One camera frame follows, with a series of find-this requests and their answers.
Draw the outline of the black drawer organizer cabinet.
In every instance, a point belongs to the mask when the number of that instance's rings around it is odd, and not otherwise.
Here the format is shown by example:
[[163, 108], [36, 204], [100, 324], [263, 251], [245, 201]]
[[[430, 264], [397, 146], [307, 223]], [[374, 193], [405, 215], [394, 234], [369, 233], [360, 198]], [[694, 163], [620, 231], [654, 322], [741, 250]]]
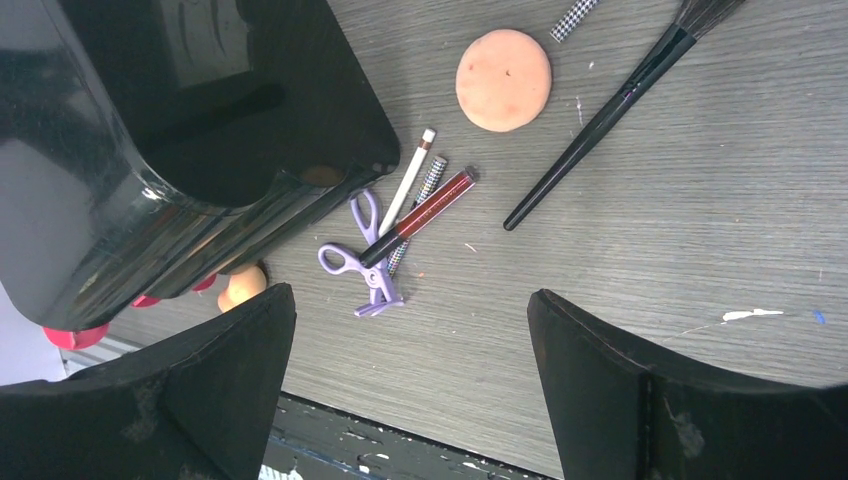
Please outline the black drawer organizer cabinet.
[[324, 1], [1, 5], [1, 283], [40, 326], [257, 260], [399, 157]]

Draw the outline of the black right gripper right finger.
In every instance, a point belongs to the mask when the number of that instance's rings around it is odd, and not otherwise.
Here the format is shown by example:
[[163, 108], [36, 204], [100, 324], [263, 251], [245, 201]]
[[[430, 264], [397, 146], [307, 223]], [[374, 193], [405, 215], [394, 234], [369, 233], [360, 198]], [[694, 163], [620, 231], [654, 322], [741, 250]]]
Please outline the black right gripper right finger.
[[843, 479], [847, 389], [694, 360], [535, 292], [528, 328], [568, 479]]

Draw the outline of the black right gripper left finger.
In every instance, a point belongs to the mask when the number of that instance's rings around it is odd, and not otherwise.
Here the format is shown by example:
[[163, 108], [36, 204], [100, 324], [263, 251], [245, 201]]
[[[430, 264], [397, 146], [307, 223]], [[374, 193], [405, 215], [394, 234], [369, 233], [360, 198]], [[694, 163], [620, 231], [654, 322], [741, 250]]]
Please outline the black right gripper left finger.
[[254, 479], [296, 326], [280, 283], [58, 382], [1, 390], [5, 479]]

